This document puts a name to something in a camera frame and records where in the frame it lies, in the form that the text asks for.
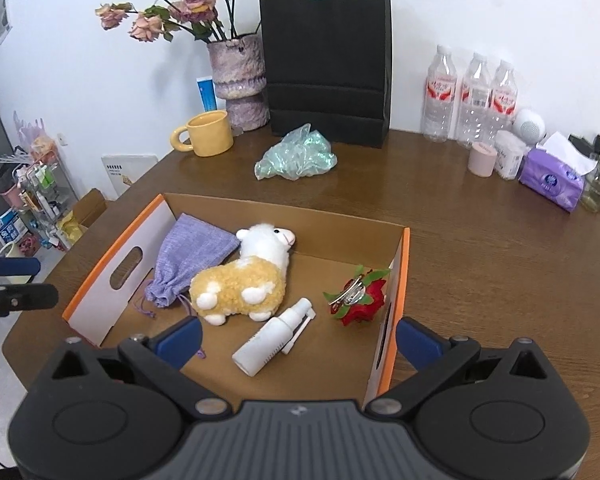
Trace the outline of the water bottle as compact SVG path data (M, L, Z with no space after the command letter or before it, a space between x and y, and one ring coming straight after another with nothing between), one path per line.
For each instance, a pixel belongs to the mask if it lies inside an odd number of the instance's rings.
M457 88L457 70L452 52L437 46L425 81L422 133L434 142L445 142L451 132Z
M491 84L489 101L489 134L505 130L512 122L518 101L518 87L513 65L502 61Z
M464 148L486 136L488 109L491 96L491 78L486 57L475 53L460 85L455 140Z

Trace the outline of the white spray bottle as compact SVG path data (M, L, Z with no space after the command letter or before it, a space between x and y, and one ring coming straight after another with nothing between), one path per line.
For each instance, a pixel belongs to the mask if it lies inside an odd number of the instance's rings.
M247 376L256 376L274 356L288 354L315 318L312 302L301 298L281 315L271 318L233 355L234 364Z

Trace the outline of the purple drawstring pouch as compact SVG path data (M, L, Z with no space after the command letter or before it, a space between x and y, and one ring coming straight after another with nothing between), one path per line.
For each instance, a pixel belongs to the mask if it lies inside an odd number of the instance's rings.
M192 279L202 270L221 264L238 245L235 234L181 214L162 241L154 277L144 290L145 299L159 309L179 302L191 315L188 291Z

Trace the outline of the yellow bag on floor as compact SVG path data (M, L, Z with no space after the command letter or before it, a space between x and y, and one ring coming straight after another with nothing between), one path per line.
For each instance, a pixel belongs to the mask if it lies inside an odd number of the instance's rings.
M64 233L70 245L76 244L87 231L87 227L79 222L72 210L59 221L58 226Z

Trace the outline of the paper cup on floor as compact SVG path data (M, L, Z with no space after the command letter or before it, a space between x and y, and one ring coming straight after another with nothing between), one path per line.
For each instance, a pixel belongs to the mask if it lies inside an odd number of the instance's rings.
M1 258L23 258L23 252L16 242L9 242L0 249Z

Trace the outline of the dried pink flowers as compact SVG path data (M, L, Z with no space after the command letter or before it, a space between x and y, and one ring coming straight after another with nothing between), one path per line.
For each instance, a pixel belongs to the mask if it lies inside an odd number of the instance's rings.
M129 36L139 42L172 41L187 32L205 44L236 39L236 0L156 0L145 9L130 2L104 3L95 9L102 29L115 29L128 18Z

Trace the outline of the iridescent organza bag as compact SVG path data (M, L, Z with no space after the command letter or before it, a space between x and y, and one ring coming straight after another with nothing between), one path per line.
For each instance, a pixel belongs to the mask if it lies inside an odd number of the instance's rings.
M254 165L257 180L282 177L289 181L327 174L337 165L332 144L310 124L286 133Z

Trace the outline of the white cotton pad pack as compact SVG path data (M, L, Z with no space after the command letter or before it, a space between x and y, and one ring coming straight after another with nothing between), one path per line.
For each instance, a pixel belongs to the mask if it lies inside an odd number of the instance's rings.
M494 138L494 148L498 152L495 171L504 180L516 179L524 155L527 154L527 144L509 131L498 130Z

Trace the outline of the yellow ceramic mug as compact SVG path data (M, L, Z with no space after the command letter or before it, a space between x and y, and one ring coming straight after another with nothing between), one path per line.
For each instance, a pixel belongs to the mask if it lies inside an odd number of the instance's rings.
M198 157L221 155L234 145L234 138L225 110L199 114L176 128L170 135L175 151L193 152Z

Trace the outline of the red rose hair clip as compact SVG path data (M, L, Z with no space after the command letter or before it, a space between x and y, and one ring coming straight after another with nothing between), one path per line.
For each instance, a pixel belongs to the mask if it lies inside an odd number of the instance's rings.
M384 288L389 274L389 269L357 266L340 292L323 292L332 318L343 326L370 322L386 303Z

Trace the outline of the cluttered storage rack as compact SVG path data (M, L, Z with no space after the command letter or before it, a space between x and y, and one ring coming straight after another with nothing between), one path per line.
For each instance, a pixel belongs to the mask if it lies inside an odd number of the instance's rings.
M0 154L0 197L8 206L0 217L0 242L19 242L29 233L65 252L79 238L69 229L78 196L44 120L15 117L14 123L16 146Z

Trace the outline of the open cardboard box on floor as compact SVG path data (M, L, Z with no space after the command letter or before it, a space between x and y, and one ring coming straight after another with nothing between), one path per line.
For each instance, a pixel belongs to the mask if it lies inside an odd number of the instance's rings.
M107 209L107 201L97 188L92 188L72 208L73 217L84 228L89 228Z

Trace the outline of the black paper bag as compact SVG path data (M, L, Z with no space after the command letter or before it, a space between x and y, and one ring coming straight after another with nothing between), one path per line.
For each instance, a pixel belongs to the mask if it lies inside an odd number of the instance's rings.
M310 124L380 148L392 90L391 0L260 0L271 129Z

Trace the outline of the pink cylindrical container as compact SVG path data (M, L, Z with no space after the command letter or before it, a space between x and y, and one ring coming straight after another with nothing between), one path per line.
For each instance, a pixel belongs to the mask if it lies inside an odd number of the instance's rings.
M492 145L474 142L469 151L467 169L477 177L491 177L497 157L498 151Z

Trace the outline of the yellow white alpaca plush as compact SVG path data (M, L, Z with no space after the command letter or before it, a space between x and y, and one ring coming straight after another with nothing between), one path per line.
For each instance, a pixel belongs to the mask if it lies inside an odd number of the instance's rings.
M236 237L236 259L202 270L190 282L193 310L213 326L221 326L238 314L254 322L265 322L277 312L286 294L296 234L260 223L238 230Z

